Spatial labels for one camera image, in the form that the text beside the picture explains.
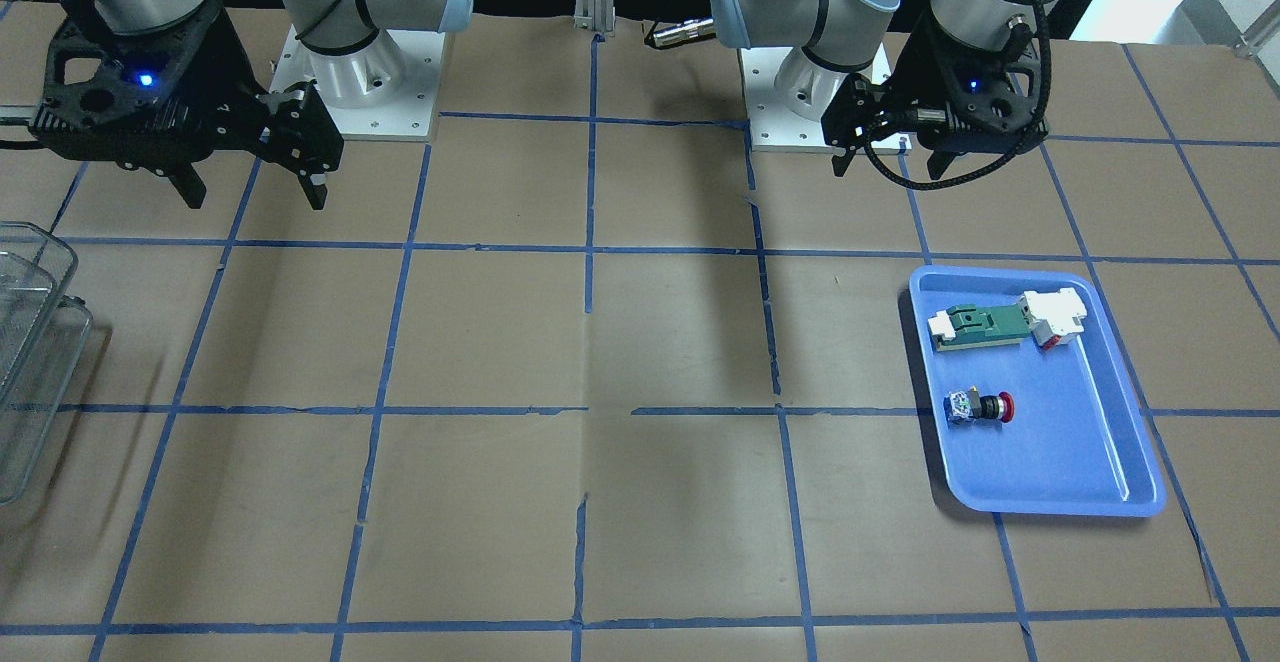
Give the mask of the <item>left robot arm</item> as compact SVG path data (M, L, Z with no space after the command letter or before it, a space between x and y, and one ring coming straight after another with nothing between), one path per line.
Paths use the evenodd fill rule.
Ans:
M774 87L820 125L835 175L861 151L900 187L942 191L1047 137L1057 1L929 0L883 82L867 69L901 0L710 0L710 14L726 47L786 47Z

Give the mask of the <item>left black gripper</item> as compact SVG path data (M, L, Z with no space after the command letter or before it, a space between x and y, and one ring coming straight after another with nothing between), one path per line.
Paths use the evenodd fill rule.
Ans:
M925 161L931 181L942 182L964 152L1027 152L1041 143L1050 133L1047 120L1033 120L1041 70L1034 44L1014 56L950 38L910 38L905 44L909 129L932 150ZM824 141L838 151L831 159L837 178L882 125L881 92L863 74L850 74L823 111Z

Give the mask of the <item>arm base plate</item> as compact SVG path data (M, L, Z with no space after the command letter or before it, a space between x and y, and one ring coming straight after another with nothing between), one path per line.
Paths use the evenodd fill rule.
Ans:
M451 37L425 29L381 29L370 46L325 56L289 29L269 90L314 79L347 141L429 142Z
M812 61L800 47L739 51L751 147L760 152L840 152L820 118L847 77Z

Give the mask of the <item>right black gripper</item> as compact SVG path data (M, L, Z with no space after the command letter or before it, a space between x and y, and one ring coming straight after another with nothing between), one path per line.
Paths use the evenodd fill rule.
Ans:
M259 157L293 173L312 210L325 207L344 140L317 85L266 93L221 0L134 36L110 29L93 0L63 6L28 123L36 141L65 159L169 165L192 210L207 195L192 164L260 142Z

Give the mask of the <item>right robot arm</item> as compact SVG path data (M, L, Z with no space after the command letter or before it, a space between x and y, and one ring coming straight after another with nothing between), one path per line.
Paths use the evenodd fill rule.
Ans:
M474 0L282 0L305 73L282 91L256 78L221 0L58 0L37 102L3 117L29 146L168 179L188 207L206 187L195 165L252 152L298 179L311 207L344 149L338 109L407 91L394 29L453 33Z

